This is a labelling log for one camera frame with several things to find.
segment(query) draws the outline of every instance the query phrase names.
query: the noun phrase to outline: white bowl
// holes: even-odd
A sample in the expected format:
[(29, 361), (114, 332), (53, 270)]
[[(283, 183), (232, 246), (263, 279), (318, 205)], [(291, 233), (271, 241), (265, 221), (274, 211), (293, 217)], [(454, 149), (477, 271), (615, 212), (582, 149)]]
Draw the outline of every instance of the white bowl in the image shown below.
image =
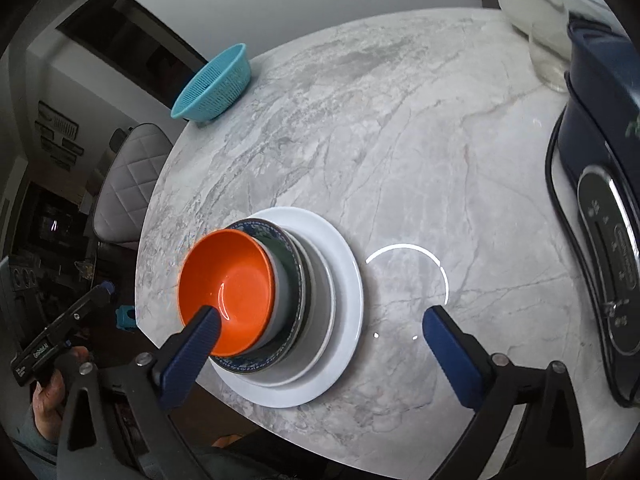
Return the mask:
[(271, 317), (267, 323), (267, 327), (264, 329), (264, 332), (262, 332), (260, 339), (258, 339), (251, 348), (242, 352), (243, 354), (260, 348), (271, 341), (271, 339), (273, 339), (284, 327), (284, 323), (287, 320), (287, 315), (291, 308), (291, 293), (287, 272), (284, 270), (280, 260), (277, 259), (277, 257), (274, 256), (274, 254), (260, 240), (255, 241), (258, 242), (258, 245), (260, 245), (271, 263), (271, 269), (273, 269), (273, 281), (275, 283), (275, 297), (273, 298), (273, 310), (271, 311)]

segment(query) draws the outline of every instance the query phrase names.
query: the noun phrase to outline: blue patterned bowl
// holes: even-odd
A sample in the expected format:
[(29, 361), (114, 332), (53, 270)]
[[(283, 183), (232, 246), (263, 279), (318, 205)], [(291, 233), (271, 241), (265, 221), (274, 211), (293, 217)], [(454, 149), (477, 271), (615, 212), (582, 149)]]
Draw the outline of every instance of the blue patterned bowl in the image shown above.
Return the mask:
[(261, 218), (245, 218), (229, 225), (263, 243), (282, 263), (291, 284), (291, 311), (284, 327), (264, 346), (233, 357), (211, 359), (220, 367), (235, 374), (259, 372), (280, 361), (296, 342), (300, 329), (308, 316), (310, 277), (306, 262), (289, 235), (276, 224)]

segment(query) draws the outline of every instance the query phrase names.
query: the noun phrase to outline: clear glass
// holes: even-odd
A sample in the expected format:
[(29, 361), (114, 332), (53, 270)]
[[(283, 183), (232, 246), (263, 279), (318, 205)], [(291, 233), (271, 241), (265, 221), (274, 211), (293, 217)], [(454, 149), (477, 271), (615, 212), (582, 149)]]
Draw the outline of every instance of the clear glass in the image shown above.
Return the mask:
[(540, 81), (556, 92), (566, 92), (564, 72), (569, 70), (571, 57), (566, 20), (533, 22), (529, 33), (529, 57)]

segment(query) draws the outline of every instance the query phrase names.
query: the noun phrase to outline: orange bowl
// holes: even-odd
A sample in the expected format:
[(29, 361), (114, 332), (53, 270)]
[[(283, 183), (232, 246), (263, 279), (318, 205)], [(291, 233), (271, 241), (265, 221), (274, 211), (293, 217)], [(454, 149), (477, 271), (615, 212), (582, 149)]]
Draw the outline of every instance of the orange bowl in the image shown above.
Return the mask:
[(248, 234), (222, 229), (189, 251), (178, 280), (178, 311), (187, 325), (203, 305), (220, 312), (222, 330), (211, 355), (230, 357), (251, 348), (267, 327), (275, 298), (273, 269)]

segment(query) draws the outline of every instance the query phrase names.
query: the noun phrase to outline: kitchen counter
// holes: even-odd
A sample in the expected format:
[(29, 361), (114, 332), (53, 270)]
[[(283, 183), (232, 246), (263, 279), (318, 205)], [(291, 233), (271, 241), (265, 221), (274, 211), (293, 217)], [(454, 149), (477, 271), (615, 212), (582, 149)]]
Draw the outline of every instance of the kitchen counter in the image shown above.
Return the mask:
[[(420, 10), (311, 34), (252, 70), (230, 110), (188, 124), (162, 170), (138, 255), (145, 334), (160, 345), (181, 329), (176, 284), (198, 238), (269, 206), (303, 207), (344, 235), (360, 266), (356, 353), (331, 389), (297, 408), (247, 402), (207, 364), (198, 381), (213, 395), (333, 460), (428, 478), (472, 417), (420, 335), (423, 311), (448, 294), (447, 311), (489, 353), (531, 367), (564, 361), (588, 463), (619, 452), (638, 412), (609, 395), (584, 283), (546, 194), (545, 150), (566, 97), (537, 80), (526, 38), (499, 11)], [(559, 171), (556, 181), (570, 198)], [(418, 251), (366, 264), (397, 243), (431, 251), (448, 290)]]

